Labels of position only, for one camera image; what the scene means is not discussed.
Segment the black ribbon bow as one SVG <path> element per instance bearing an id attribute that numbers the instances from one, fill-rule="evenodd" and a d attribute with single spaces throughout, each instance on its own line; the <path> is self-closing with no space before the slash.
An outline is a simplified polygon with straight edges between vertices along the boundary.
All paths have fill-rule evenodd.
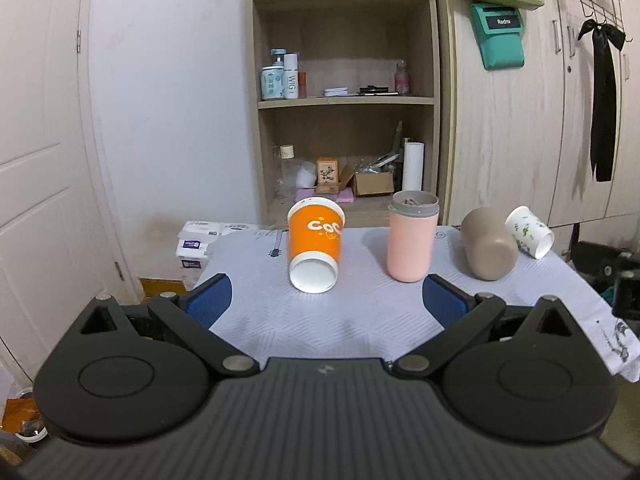
<path id="1" fill-rule="evenodd" d="M 593 99 L 590 129 L 590 166 L 597 182 L 611 182 L 613 177 L 616 127 L 617 87 L 611 47 L 623 50 L 626 35 L 614 25 L 584 21 L 578 40 L 591 34 L 593 48 Z"/>

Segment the small cardboard box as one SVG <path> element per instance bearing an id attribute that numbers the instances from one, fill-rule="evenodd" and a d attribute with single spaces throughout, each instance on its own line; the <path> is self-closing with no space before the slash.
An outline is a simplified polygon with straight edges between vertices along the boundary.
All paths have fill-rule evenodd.
<path id="1" fill-rule="evenodd" d="M 349 165 L 340 173 L 340 187 L 351 188 L 356 197 L 390 195 L 395 191 L 391 172 L 356 172 Z"/>

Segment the clear bottle beige cap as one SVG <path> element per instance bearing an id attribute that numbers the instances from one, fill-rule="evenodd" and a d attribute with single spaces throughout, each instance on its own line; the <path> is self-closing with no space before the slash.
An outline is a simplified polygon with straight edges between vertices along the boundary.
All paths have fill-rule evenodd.
<path id="1" fill-rule="evenodd" d="M 278 197 L 285 198 L 296 192 L 296 177 L 298 173 L 298 163 L 295 158 L 294 146 L 283 144 L 279 148 L 279 177 L 278 177 Z"/>

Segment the white patterned cup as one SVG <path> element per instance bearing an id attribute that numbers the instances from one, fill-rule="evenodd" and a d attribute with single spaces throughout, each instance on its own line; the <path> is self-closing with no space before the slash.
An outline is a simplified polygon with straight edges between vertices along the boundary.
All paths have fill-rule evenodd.
<path id="1" fill-rule="evenodd" d="M 553 232 L 526 205 L 513 209 L 504 224 L 520 251 L 529 257 L 539 260 L 550 252 Z"/>

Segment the white spray bottle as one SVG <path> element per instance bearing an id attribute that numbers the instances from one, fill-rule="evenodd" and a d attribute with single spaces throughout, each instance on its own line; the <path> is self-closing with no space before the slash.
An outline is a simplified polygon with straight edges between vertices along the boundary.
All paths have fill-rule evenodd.
<path id="1" fill-rule="evenodd" d="M 298 88 L 298 56 L 296 53 L 287 53 L 283 61 L 284 97 L 287 100 L 299 98 Z"/>

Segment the white paper towel roll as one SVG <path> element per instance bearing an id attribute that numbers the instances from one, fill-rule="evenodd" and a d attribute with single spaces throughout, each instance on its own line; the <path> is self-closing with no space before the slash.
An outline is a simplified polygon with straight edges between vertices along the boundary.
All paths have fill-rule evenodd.
<path id="1" fill-rule="evenodd" d="M 421 191 L 423 188 L 423 166 L 425 146 L 422 142 L 407 142 L 402 166 L 402 189 Z"/>

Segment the white door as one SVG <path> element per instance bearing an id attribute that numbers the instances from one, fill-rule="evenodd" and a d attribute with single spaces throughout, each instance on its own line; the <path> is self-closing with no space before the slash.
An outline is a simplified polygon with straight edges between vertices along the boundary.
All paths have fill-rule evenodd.
<path id="1" fill-rule="evenodd" d="M 90 0 L 1 0 L 1 362 L 30 384 L 88 302 L 134 299 L 89 90 Z"/>

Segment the pink tumbler grey rim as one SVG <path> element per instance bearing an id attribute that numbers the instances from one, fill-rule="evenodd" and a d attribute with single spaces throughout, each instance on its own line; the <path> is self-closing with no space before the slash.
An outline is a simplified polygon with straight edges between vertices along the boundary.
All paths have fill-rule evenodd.
<path id="1" fill-rule="evenodd" d="M 400 191 L 388 209 L 387 272 L 403 283 L 421 281 L 431 265 L 439 200 L 429 192 Z"/>

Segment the wooden shelf unit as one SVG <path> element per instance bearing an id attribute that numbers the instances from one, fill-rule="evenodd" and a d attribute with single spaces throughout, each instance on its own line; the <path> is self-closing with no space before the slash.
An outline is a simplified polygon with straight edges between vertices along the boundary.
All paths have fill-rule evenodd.
<path id="1" fill-rule="evenodd" d="M 283 226 L 293 201 L 278 197 L 283 144 L 294 146 L 299 162 L 335 157 L 356 167 L 388 153 L 396 140 L 419 141 L 424 190 L 438 190 L 445 14 L 440 0 L 245 0 L 260 222 Z M 298 99 L 262 100 L 260 73 L 275 48 L 298 56 Z M 395 91 L 400 60 L 408 67 L 408 96 Z"/>

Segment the brown taupe cup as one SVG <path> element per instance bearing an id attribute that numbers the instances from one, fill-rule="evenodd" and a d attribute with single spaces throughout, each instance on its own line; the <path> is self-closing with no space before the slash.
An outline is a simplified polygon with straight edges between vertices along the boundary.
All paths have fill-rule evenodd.
<path id="1" fill-rule="evenodd" d="M 466 260 L 476 278 L 498 281 L 507 276 L 518 260 L 518 245 L 503 218 L 492 208 L 470 211 L 460 226 Z"/>

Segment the light blue canister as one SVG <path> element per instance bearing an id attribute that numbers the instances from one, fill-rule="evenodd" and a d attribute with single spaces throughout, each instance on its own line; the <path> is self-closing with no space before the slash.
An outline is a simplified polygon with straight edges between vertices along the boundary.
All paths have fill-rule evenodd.
<path id="1" fill-rule="evenodd" d="M 284 68 L 282 65 L 265 66 L 260 73 L 260 91 L 263 101 L 284 98 Z"/>

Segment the pink flat pad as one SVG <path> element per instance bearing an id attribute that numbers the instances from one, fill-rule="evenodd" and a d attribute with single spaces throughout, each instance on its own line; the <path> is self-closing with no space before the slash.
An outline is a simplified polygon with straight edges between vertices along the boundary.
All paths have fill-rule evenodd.
<path id="1" fill-rule="evenodd" d="M 294 202 L 300 202 L 311 197 L 323 197 L 333 200 L 338 204 L 352 204 L 355 201 L 355 195 L 351 188 L 343 188 L 341 191 L 318 191 L 316 188 L 299 188 L 294 194 Z"/>

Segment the brown printed carton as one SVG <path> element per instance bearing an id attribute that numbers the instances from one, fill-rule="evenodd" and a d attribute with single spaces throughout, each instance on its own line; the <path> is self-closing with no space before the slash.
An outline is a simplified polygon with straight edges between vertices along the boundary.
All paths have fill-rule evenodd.
<path id="1" fill-rule="evenodd" d="M 319 157 L 316 162 L 316 192 L 321 194 L 337 194 L 340 192 L 340 170 L 335 157 Z"/>

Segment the pink small bottle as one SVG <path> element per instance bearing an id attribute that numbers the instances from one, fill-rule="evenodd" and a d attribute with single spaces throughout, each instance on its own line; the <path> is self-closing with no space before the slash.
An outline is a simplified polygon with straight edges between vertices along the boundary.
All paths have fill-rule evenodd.
<path id="1" fill-rule="evenodd" d="M 395 70 L 395 91 L 400 96 L 408 96 L 410 94 L 410 78 L 408 67 L 404 60 L 400 60 Z"/>

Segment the orange paper cup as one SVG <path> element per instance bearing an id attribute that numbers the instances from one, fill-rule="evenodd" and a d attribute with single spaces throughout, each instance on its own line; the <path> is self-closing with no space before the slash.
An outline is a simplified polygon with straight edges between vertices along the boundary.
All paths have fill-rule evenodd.
<path id="1" fill-rule="evenodd" d="M 337 282 L 343 209 L 333 200 L 309 197 L 288 211 L 288 277 L 306 294 L 323 294 Z"/>

